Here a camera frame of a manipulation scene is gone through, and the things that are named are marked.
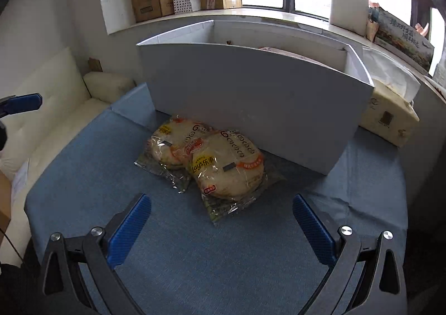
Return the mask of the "cream sofa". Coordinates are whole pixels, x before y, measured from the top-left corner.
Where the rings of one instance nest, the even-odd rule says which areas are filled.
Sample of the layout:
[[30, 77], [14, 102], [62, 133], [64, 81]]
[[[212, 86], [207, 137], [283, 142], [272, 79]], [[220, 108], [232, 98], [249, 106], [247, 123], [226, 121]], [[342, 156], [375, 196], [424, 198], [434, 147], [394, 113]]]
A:
[[135, 87], [122, 74], [80, 74], [70, 48], [60, 51], [17, 88], [39, 93], [37, 111], [3, 118], [1, 151], [1, 263], [20, 266], [31, 239], [26, 197], [54, 158], [92, 120]]

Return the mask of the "blue table cloth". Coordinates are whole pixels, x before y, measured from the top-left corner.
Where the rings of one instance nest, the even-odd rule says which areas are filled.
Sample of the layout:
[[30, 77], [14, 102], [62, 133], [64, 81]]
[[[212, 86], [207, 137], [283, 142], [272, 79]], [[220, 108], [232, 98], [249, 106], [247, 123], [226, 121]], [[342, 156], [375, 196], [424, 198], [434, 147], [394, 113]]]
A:
[[[42, 263], [37, 314], [406, 314], [408, 214], [395, 146], [358, 129], [327, 175], [268, 154], [284, 177], [213, 224], [196, 186], [179, 193], [135, 166], [158, 124], [140, 85], [53, 160], [26, 197]], [[151, 215], [125, 262], [106, 262], [106, 225], [138, 194]], [[337, 227], [322, 265], [293, 215], [301, 194]]]

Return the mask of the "lays chip bag rear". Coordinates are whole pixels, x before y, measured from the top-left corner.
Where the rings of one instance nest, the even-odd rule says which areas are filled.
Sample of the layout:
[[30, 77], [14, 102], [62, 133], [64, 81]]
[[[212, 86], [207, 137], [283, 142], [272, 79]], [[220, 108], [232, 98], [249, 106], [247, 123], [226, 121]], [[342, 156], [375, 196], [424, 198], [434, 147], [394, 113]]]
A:
[[186, 169], [188, 159], [184, 149], [195, 139], [206, 137], [213, 131], [214, 128], [207, 123], [172, 116], [146, 140], [135, 166], [167, 179], [172, 187], [183, 193], [191, 179]]

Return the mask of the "lays chip bag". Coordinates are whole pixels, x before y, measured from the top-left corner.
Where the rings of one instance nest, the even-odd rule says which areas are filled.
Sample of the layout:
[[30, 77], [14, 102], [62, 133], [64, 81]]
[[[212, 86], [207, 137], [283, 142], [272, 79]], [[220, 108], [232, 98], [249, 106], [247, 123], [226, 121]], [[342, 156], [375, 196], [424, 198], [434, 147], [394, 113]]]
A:
[[214, 128], [207, 123], [172, 116], [146, 140], [135, 166], [167, 179], [172, 187], [183, 193], [191, 179], [186, 169], [188, 159], [184, 149], [195, 139], [206, 137], [213, 131]]
[[238, 130], [194, 139], [186, 148], [191, 176], [212, 223], [253, 204], [284, 177]]

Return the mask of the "lays chip bag front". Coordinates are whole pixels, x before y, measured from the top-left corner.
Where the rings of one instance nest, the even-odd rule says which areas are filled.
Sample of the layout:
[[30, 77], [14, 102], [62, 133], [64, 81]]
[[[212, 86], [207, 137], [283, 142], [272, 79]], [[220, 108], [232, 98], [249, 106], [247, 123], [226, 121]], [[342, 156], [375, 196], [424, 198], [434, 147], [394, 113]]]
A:
[[284, 177], [238, 130], [194, 139], [186, 148], [191, 176], [212, 223], [253, 204]]

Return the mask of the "tissue pack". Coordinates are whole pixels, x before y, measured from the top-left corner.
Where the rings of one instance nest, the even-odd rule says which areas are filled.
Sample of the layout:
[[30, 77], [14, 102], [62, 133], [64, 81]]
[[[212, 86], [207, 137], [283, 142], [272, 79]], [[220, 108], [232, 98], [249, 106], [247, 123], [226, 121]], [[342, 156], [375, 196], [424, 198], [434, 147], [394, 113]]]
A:
[[374, 91], [360, 127], [401, 148], [420, 122], [413, 108], [420, 83], [407, 68], [377, 50], [363, 48], [363, 63]]

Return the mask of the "white storage box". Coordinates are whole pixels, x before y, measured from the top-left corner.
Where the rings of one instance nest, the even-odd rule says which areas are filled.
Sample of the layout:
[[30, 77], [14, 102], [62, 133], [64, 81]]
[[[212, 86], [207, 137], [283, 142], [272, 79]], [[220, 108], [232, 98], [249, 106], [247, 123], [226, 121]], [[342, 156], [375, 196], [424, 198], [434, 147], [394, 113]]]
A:
[[354, 135], [374, 91], [350, 45], [282, 25], [201, 21], [137, 48], [158, 111], [239, 130], [257, 147], [324, 175]]

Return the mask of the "printed landscape box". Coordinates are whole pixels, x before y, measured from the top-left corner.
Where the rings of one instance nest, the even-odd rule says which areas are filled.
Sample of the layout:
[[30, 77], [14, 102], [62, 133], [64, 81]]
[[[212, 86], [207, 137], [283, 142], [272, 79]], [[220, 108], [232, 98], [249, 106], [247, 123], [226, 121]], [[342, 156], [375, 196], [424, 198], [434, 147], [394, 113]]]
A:
[[429, 73], [434, 46], [424, 36], [382, 8], [370, 8], [370, 18], [378, 24], [374, 43], [424, 74]]

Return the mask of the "white box on sill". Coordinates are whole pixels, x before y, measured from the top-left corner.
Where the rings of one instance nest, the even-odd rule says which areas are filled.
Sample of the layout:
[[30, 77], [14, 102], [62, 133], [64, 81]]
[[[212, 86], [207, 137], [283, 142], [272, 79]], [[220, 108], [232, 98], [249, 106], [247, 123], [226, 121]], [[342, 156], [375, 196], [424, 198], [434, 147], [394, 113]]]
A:
[[331, 0], [329, 24], [366, 36], [368, 0]]

